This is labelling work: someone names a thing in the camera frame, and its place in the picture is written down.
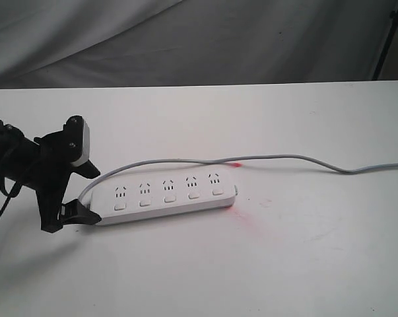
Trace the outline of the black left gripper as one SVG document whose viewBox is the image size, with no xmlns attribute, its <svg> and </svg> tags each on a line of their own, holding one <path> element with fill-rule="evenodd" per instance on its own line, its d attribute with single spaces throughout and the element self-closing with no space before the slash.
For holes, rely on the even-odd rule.
<svg viewBox="0 0 398 317">
<path fill-rule="evenodd" d="M 62 130 L 36 137 L 40 161 L 36 169 L 36 198 L 40 227 L 55 233 L 64 225 L 95 225 L 102 218 L 85 207 L 78 199 L 62 205 L 63 196 L 72 173 L 83 178 L 97 178 L 99 169 L 82 160 L 82 117 L 71 116 Z"/>
</svg>

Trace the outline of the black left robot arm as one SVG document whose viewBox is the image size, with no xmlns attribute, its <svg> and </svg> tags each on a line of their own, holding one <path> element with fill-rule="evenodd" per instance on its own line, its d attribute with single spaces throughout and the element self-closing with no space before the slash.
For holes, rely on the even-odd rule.
<svg viewBox="0 0 398 317">
<path fill-rule="evenodd" d="M 71 116 L 62 130 L 34 140 L 0 120 L 0 192 L 10 201 L 23 187 L 34 190 L 43 231 L 100 222 L 79 199 L 63 202 L 73 173 L 86 179 L 100 175 L 90 161 L 90 130 L 82 116 Z"/>
</svg>

